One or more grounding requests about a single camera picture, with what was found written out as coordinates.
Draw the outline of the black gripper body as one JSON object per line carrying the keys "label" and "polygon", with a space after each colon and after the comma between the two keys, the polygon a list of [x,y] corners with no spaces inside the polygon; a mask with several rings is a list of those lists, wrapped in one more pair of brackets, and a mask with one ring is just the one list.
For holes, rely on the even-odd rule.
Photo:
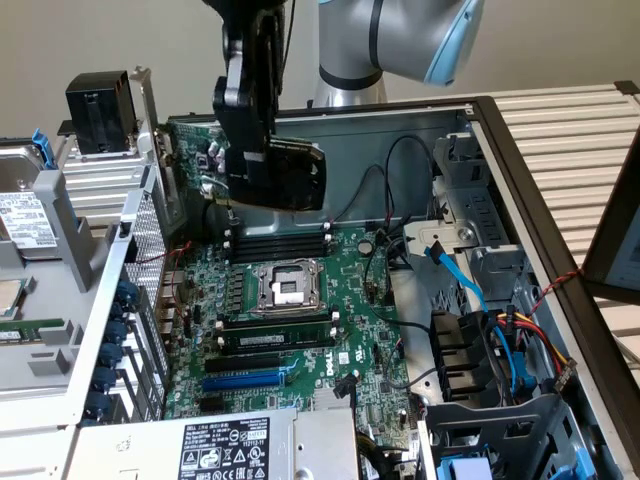
{"label": "black gripper body", "polygon": [[285,0],[203,0],[216,11],[223,24],[231,29],[249,28],[265,15],[284,12]]}

